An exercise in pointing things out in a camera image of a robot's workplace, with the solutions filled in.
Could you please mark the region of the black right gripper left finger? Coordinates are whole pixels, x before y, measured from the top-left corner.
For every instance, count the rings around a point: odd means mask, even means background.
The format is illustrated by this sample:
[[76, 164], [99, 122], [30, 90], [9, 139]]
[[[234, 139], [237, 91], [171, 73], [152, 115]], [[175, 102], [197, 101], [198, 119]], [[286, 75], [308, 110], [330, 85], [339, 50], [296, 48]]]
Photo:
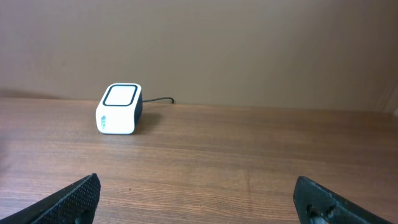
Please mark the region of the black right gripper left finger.
[[1, 219], [1, 224], [92, 224], [101, 184], [93, 173], [39, 202]]

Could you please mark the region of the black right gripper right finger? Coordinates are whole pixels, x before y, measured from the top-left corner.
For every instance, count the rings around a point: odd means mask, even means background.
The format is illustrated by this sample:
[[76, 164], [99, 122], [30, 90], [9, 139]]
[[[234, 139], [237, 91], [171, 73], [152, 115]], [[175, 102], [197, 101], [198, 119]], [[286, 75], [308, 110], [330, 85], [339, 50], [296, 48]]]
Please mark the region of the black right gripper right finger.
[[301, 224], [391, 224], [305, 176], [297, 179], [293, 201]]

